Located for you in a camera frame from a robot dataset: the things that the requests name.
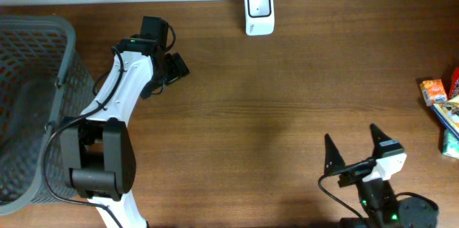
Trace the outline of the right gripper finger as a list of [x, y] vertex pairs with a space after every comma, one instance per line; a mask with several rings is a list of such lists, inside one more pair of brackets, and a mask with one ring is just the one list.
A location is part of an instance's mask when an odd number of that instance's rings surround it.
[[385, 152], [382, 142], [388, 141], [389, 137], [382, 130], [380, 130], [376, 124], [372, 123], [369, 127], [370, 127], [372, 140], [374, 144], [374, 148], [372, 151], [372, 157], [381, 158]]
[[326, 152], [323, 174], [329, 176], [343, 169], [346, 164], [329, 134], [324, 136], [324, 142]]

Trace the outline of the orange Kleenex tissue pack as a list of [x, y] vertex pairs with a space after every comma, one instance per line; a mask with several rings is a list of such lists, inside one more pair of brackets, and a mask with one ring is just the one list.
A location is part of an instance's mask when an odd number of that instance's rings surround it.
[[445, 103], [448, 100], [441, 79], [424, 80], [420, 83], [420, 89], [427, 106]]

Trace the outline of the green tissue pack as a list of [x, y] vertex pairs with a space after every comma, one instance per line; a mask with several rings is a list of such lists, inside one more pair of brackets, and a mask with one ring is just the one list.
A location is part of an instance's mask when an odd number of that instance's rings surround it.
[[459, 159], [458, 138], [448, 129], [443, 132], [442, 154]]

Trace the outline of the yellow wet wipes pack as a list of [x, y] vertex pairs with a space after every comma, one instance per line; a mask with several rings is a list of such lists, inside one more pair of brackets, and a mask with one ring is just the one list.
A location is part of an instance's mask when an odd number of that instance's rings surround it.
[[434, 103], [430, 107], [440, 119], [440, 122], [456, 137], [459, 136], [458, 129], [458, 98], [445, 101], [444, 103]]

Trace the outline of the red snack bag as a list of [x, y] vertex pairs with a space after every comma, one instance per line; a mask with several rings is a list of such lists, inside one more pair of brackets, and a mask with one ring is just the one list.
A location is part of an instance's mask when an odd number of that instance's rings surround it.
[[459, 67], [456, 67], [451, 76], [448, 98], [453, 99], [459, 93]]

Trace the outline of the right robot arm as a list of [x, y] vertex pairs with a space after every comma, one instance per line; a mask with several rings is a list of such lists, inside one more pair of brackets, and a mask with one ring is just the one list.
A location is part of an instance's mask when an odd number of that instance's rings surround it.
[[[363, 161], [345, 164], [331, 136], [324, 136], [325, 159], [323, 175], [318, 179], [319, 189], [335, 202], [355, 214], [343, 217], [340, 227], [414, 228], [437, 226], [440, 208], [433, 200], [413, 192], [395, 193], [389, 180], [400, 172], [407, 158], [402, 144], [390, 138], [375, 124], [369, 126], [372, 155]], [[355, 186], [364, 217], [322, 185], [324, 179], [337, 176], [341, 188]]]

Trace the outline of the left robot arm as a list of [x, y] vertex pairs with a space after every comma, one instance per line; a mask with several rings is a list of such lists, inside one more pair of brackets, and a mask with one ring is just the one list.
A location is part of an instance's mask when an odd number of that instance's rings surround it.
[[111, 51], [114, 62], [93, 101], [57, 130], [65, 184], [84, 206], [95, 207], [107, 227], [148, 227], [133, 196], [136, 157], [128, 123], [138, 99], [160, 95], [190, 71], [171, 53], [173, 27], [145, 16], [139, 33], [123, 38]]

